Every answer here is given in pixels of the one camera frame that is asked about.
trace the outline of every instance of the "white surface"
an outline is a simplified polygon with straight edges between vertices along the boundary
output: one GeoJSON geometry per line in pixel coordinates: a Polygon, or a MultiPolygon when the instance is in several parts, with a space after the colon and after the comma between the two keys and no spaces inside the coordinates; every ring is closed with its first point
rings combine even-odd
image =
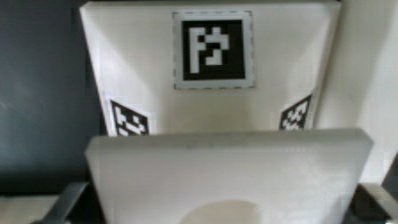
{"type": "Polygon", "coordinates": [[[40,220],[56,196],[0,197],[0,223],[28,224],[40,220]]]}
{"type": "Polygon", "coordinates": [[[108,223],[339,224],[369,148],[358,130],[94,138],[108,223]]]}
{"type": "Polygon", "coordinates": [[[316,128],[374,141],[362,183],[381,184],[398,152],[398,1],[344,0],[316,128]]]}
{"type": "Polygon", "coordinates": [[[81,19],[108,133],[106,97],[150,114],[150,134],[275,130],[280,111],[312,92],[316,102],[337,15],[333,0],[88,3],[81,19]],[[252,12],[255,88],[174,89],[172,12],[193,9],[252,12]]]}

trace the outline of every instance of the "gray surface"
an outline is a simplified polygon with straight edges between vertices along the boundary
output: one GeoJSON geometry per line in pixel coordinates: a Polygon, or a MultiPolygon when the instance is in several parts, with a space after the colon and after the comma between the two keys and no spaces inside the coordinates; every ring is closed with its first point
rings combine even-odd
{"type": "Polygon", "coordinates": [[[79,1],[0,3],[0,194],[60,191],[85,178],[99,133],[79,1]]]}

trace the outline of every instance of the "white foam block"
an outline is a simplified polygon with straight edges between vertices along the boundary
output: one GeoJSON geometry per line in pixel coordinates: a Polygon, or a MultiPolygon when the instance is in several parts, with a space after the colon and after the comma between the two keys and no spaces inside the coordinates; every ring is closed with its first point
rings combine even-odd
{"type": "Polygon", "coordinates": [[[339,224],[371,141],[358,130],[97,137],[110,224],[339,224]]]}
{"type": "MultiPolygon", "coordinates": [[[[149,134],[170,134],[277,130],[284,109],[310,95],[310,127],[337,15],[333,0],[90,2],[81,7],[81,19],[110,135],[117,130],[108,96],[122,98],[119,103],[150,114],[149,134]],[[177,63],[186,60],[177,58],[177,13],[197,20],[207,18],[206,13],[216,20],[241,16],[243,35],[250,33],[243,48],[252,60],[252,88],[174,88],[177,63]]],[[[213,35],[204,41],[214,41],[213,35]]],[[[222,38],[216,41],[222,50],[234,47],[222,38]]],[[[213,57],[206,57],[209,65],[223,58],[213,52],[213,57]]],[[[234,81],[223,86],[211,80],[211,88],[234,86],[234,81]]]]}

